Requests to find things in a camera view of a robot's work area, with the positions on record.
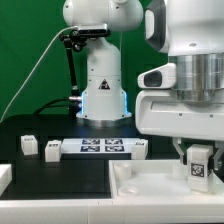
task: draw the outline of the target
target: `green wall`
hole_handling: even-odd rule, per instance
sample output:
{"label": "green wall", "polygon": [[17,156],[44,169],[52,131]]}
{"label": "green wall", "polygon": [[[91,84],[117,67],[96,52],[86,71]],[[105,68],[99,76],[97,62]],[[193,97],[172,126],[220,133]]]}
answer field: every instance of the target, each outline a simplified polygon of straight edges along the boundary
{"label": "green wall", "polygon": [[[62,17],[65,0],[0,0],[0,115],[22,85],[51,39],[66,27]],[[141,0],[144,7],[149,0]],[[119,46],[120,34],[108,40]],[[165,64],[167,56],[152,50],[144,40],[144,21],[138,30],[122,36],[122,79],[128,93],[128,109],[134,112],[140,91],[140,73]],[[78,83],[86,86],[85,52],[75,55]],[[70,80],[64,47],[58,40],[19,95],[7,116],[31,114],[46,102],[70,94]],[[63,109],[48,113],[66,113]]]}

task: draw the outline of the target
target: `table surface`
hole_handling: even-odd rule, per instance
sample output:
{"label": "table surface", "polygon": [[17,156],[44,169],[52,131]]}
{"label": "table surface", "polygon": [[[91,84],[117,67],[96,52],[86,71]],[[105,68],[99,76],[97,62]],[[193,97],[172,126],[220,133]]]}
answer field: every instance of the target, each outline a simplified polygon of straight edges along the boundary
{"label": "table surface", "polygon": [[[34,135],[39,153],[24,156],[20,136]],[[45,163],[49,140],[64,138],[140,138],[134,120],[115,128],[77,124],[67,115],[19,115],[0,125],[0,164],[12,164],[13,180],[2,200],[110,198],[108,160],[129,159],[130,154],[104,158],[63,156],[59,163]]]}

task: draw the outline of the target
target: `warning label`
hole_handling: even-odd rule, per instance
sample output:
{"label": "warning label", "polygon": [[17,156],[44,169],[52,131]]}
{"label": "warning label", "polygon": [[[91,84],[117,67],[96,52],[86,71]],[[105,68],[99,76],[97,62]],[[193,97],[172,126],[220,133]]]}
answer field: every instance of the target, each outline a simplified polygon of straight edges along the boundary
{"label": "warning label", "polygon": [[104,89],[104,90],[109,90],[110,89],[106,79],[103,80],[103,82],[101,83],[99,89]]}

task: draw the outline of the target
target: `marker block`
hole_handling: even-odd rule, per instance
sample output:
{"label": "marker block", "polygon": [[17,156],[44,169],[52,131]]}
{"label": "marker block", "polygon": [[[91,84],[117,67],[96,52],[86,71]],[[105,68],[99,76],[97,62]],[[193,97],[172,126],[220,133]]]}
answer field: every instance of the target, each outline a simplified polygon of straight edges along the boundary
{"label": "marker block", "polygon": [[209,157],[213,147],[207,145],[192,145],[187,150],[188,185],[191,190],[211,192],[213,171],[208,168]]}
{"label": "marker block", "polygon": [[38,154],[38,143],[33,135],[21,136],[21,148],[25,156]]}
{"label": "marker block", "polygon": [[144,139],[137,140],[131,148],[132,160],[145,160],[148,154],[148,141]]}
{"label": "marker block", "polygon": [[61,158],[61,141],[49,141],[45,148],[46,162],[60,162]]}

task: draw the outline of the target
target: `small white cube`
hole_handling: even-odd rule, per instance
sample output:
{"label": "small white cube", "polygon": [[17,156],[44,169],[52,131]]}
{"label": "small white cube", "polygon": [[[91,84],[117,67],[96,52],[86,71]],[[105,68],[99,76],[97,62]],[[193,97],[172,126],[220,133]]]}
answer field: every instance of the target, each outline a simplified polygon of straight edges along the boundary
{"label": "small white cube", "polygon": [[38,154],[38,143],[33,135],[21,136],[21,148],[25,156]]}
{"label": "small white cube", "polygon": [[0,165],[0,196],[12,181],[12,166]]}
{"label": "small white cube", "polygon": [[145,160],[148,154],[148,140],[139,139],[131,148],[132,160]]}
{"label": "small white cube", "polygon": [[212,192],[213,171],[208,169],[209,157],[213,147],[192,145],[187,150],[188,185],[191,190]]}
{"label": "small white cube", "polygon": [[61,141],[49,141],[45,148],[46,162],[60,162],[61,159]]}

